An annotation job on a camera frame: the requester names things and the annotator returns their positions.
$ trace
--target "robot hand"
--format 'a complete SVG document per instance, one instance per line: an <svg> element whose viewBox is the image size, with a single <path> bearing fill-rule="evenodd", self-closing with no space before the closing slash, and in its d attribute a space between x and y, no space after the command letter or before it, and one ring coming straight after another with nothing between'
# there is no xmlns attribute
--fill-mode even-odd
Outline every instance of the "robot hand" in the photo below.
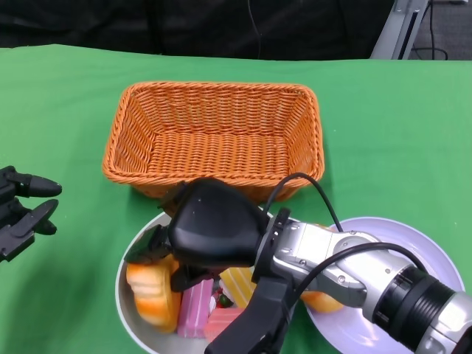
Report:
<svg viewBox="0 0 472 354"><path fill-rule="evenodd" d="M269 218L214 179L180 186L163 207L172 217L169 226L147 230L127 262L149 263L173 254L181 265L171 278L173 291L229 267L254 266L257 287L248 307L206 354L278 353L306 288L362 308L366 319L418 354L472 353L472 299L427 274L398 245L364 232L343 232L334 216L339 232L290 219L288 209Z"/></svg>
<svg viewBox="0 0 472 354"><path fill-rule="evenodd" d="M55 197L62 187L49 179L21 174L13 166L0 169L0 262L11 261L35 240L35 232L53 235L56 227L48 219L58 206L50 199L33 210L23 207L16 196Z"/></svg>

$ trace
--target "green tablecloth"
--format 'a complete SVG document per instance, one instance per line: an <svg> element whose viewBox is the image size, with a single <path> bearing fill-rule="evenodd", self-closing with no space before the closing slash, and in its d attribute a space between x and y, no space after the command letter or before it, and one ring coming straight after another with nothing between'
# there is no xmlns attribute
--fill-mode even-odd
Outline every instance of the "green tablecloth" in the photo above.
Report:
<svg viewBox="0 0 472 354"><path fill-rule="evenodd" d="M319 98L326 173L341 219L393 218L425 232L472 285L472 63L264 62L64 46L0 52L0 165L63 185L55 236L0 265L0 353L140 353L114 301L117 266L156 202L101 172L123 89L145 80L303 83ZM25 201L33 206L35 201ZM286 205L330 224L313 188ZM334 353L302 308L285 353Z"/></svg>

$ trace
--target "black backdrop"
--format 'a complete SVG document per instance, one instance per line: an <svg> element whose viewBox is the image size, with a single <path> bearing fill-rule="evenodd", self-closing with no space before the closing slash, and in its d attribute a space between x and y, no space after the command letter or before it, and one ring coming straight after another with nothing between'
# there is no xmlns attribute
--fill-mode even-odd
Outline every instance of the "black backdrop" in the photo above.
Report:
<svg viewBox="0 0 472 354"><path fill-rule="evenodd" d="M368 58L393 1L0 0L0 46L56 43L270 60Z"/></svg>

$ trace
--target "orange toy bread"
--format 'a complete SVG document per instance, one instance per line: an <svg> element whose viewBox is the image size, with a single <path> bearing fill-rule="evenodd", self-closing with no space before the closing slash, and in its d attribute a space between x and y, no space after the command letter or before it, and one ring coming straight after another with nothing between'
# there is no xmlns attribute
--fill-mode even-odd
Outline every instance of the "orange toy bread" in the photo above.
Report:
<svg viewBox="0 0 472 354"><path fill-rule="evenodd" d="M170 290L170 276L178 268L172 255L150 265L128 264L126 281L134 292L139 315L163 333L177 328L181 294Z"/></svg>
<svg viewBox="0 0 472 354"><path fill-rule="evenodd" d="M341 310L343 305L333 299L331 296L320 293L319 291L305 291L300 299L317 312L334 312Z"/></svg>

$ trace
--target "orange wicker basket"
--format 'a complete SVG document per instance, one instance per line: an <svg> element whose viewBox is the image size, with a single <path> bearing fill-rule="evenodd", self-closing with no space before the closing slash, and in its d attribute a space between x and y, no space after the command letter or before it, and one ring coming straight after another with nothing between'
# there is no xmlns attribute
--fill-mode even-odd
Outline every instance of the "orange wicker basket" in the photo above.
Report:
<svg viewBox="0 0 472 354"><path fill-rule="evenodd" d="M214 177L261 202L288 174L320 179L324 169L316 97L291 84L137 83L123 93L103 159L108 179L154 198ZM277 200L307 184L289 181Z"/></svg>

